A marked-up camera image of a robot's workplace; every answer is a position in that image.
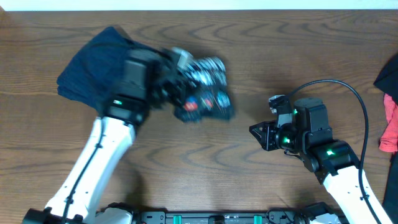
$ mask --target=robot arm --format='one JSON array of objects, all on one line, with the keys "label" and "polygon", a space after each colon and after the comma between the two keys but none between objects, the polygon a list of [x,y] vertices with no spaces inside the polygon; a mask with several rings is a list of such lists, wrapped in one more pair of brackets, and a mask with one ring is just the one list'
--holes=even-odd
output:
[{"label": "robot arm", "polygon": [[[370,188],[364,172],[363,184],[366,193],[369,195],[369,202],[380,222],[383,224],[392,223]],[[336,200],[350,223],[376,223],[368,206],[362,199],[358,182],[358,169],[355,166],[339,169],[338,175],[335,176],[327,175],[323,186]]]},{"label": "robot arm", "polygon": [[[298,157],[337,201],[351,224],[377,223],[360,190],[359,159],[347,142],[333,139],[322,100],[300,99],[292,109],[289,99],[279,95],[270,98],[269,104],[277,120],[249,128],[262,148],[266,151],[284,149],[285,154]],[[364,172],[362,179],[367,200],[379,221],[392,223]]]},{"label": "robot arm", "polygon": [[95,119],[90,138],[75,166],[59,191],[45,206],[51,208],[52,215],[63,216],[71,188],[93,155],[101,135],[103,135],[101,145],[78,182],[73,194],[73,203],[70,204],[67,214],[70,220],[78,215],[81,216],[83,223],[94,223],[96,210],[109,178],[120,158],[132,146],[136,136],[133,126],[120,119],[109,117]]}]

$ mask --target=black fabric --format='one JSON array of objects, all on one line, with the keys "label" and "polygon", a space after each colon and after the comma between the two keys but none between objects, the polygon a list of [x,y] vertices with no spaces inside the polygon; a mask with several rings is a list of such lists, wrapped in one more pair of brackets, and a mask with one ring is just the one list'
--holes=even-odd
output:
[{"label": "black fabric", "polygon": [[373,85],[390,95],[398,104],[398,54],[387,62]]},{"label": "black fabric", "polygon": [[396,153],[391,158],[383,208],[391,221],[398,223],[398,156]]},{"label": "black fabric", "polygon": [[58,77],[58,94],[100,112],[100,103],[121,78],[127,51],[133,48],[151,49],[125,39],[114,27],[105,28],[79,50]]}]

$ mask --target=green led light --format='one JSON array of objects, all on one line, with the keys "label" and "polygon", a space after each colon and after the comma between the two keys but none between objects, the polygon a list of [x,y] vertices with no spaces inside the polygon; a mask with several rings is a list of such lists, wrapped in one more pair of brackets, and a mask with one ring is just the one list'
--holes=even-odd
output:
[{"label": "green led light", "polygon": [[122,102],[119,101],[119,100],[114,100],[113,103],[114,103],[114,104],[117,104],[117,105],[122,105]]},{"label": "green led light", "polygon": [[181,215],[174,215],[173,216],[173,224],[181,224],[182,223],[182,216]]},{"label": "green led light", "polygon": [[254,216],[254,224],[262,224],[262,216],[261,215]]},{"label": "green led light", "polygon": [[327,154],[328,154],[328,156],[330,156],[330,155],[334,155],[335,153],[332,151],[332,150],[327,150],[327,152],[326,152]]}]

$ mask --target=wood grain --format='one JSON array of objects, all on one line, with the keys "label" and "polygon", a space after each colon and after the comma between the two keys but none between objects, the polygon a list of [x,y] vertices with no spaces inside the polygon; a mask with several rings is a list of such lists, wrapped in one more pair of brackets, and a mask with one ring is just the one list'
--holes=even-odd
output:
[{"label": "wood grain", "polygon": [[[179,46],[226,62],[237,115],[231,122],[183,124],[171,108],[152,112],[122,158],[101,205],[125,201],[168,210],[266,210],[324,201],[337,207],[302,163],[264,152],[249,134],[273,119],[267,99],[315,79],[359,91],[370,133],[365,170],[378,199],[389,155],[378,72],[398,49],[396,11],[8,12],[0,24],[0,222],[20,223],[65,180],[86,143],[95,110],[57,95],[70,59],[107,26],[153,47]],[[345,88],[314,85],[334,136],[359,155],[363,116]]]},{"label": "wood grain", "polygon": [[0,24],[2,23],[5,15],[6,15],[5,10],[0,6]]}]

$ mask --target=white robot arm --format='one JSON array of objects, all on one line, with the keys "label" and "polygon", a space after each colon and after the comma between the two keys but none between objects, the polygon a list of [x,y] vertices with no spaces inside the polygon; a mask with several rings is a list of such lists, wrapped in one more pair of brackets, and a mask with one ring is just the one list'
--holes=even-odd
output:
[{"label": "white robot arm", "polygon": [[[100,146],[93,155],[101,135],[103,137]],[[83,168],[89,162],[75,187],[73,202],[69,205],[67,218],[73,219],[75,215],[79,215],[82,217],[83,223],[94,223],[98,204],[106,184],[108,184],[120,158],[132,146],[135,136],[135,130],[131,124],[126,124],[124,121],[115,118],[96,118],[90,138],[75,166],[60,190],[45,207],[52,208],[51,214],[63,216],[67,206],[66,199],[69,197],[70,191]],[[123,217],[132,218],[132,215],[123,211]]]},{"label": "white robot arm", "polygon": [[[365,172],[363,172],[363,184],[366,193],[369,195],[369,202],[380,222],[383,224],[392,224],[387,213],[373,193]],[[361,199],[362,193],[359,189],[358,169],[355,166],[339,169],[338,175],[335,176],[329,174],[323,185],[336,200],[350,223],[376,223],[365,201]]]}]

